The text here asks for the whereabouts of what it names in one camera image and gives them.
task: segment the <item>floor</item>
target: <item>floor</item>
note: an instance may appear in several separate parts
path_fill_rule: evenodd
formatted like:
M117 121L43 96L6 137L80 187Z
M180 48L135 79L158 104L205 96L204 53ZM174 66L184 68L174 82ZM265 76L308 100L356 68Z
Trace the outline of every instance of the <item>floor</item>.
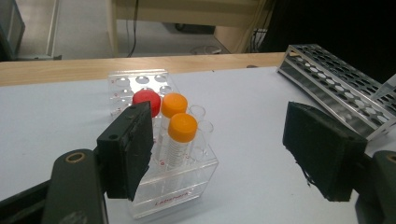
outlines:
M106 28L105 0L17 0L17 3L26 25L20 59L113 57ZM126 57L132 49L133 24L118 21L119 57ZM213 31L213 27L187 25L180 32L172 23L138 21L132 57L229 53L213 36Z

